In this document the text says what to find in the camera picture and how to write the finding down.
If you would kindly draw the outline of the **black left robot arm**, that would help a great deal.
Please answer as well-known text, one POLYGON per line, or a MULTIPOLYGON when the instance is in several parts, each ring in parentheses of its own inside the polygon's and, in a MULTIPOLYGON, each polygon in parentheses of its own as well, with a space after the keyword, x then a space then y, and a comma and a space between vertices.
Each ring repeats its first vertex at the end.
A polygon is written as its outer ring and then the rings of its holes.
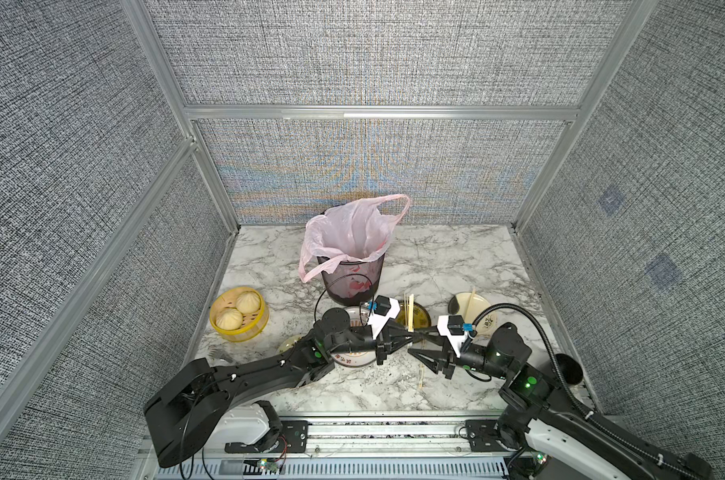
POLYGON ((435 326, 410 332, 395 320, 386 320, 379 333, 369 324, 350 325, 342 308, 328 310, 304 337, 282 354, 258 361, 212 367, 204 358, 184 366, 144 406, 158 465, 174 467, 192 458, 212 436, 222 416, 232 407, 272 392, 302 387, 334 370, 336 352, 372 351, 376 362, 412 342, 435 334, 435 326))

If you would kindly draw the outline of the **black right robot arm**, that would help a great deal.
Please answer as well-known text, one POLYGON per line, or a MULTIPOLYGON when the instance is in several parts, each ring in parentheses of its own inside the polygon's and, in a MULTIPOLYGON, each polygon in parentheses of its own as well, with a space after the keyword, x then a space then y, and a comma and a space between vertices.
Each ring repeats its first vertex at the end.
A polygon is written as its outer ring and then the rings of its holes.
POLYGON ((554 371, 529 362, 531 348, 508 322, 486 345, 453 330, 421 329, 420 340, 435 349, 410 349, 430 370, 452 376, 458 370, 503 380, 499 394, 507 407, 491 435, 516 452, 530 449, 552 456, 585 475, 605 479, 710 479, 710 464, 695 454, 680 457, 646 442, 574 398, 554 371))

